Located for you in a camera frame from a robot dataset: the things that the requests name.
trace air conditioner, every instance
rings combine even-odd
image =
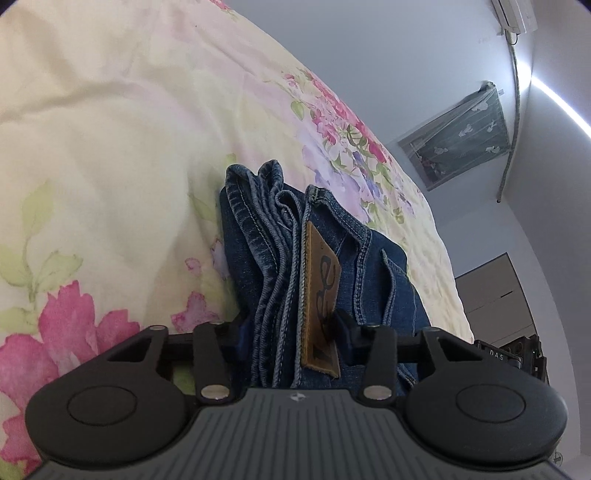
[[[492,4],[505,30],[523,34],[538,28],[531,0],[492,0]]]

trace folded jeans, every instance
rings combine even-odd
[[[220,193],[228,267],[238,302],[248,312],[251,349],[247,384],[273,388],[348,388],[361,385],[364,367],[340,359],[340,377],[302,367],[303,254],[310,221],[341,266],[336,307],[359,325],[387,325],[400,335],[429,326],[406,275],[402,248],[361,224],[331,192],[310,185],[302,193],[283,181],[275,160],[255,175],[232,165]],[[399,364],[397,390],[417,381],[416,366]]]

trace metal bolt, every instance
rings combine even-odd
[[[223,400],[230,396],[230,389],[224,385],[208,385],[201,389],[201,396],[208,400]]]
[[[383,385],[371,385],[363,389],[363,394],[370,400],[386,400],[392,396],[392,390]]]

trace floral bedspread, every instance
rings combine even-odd
[[[371,131],[221,0],[19,0],[0,17],[0,478],[39,465],[44,384],[151,324],[237,312],[217,196],[276,158],[400,244],[471,340],[425,198]]]

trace leather patch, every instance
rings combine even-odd
[[[310,221],[306,223],[306,232],[301,364],[339,378],[339,356],[335,342],[328,336],[326,322],[335,309],[340,263]]]

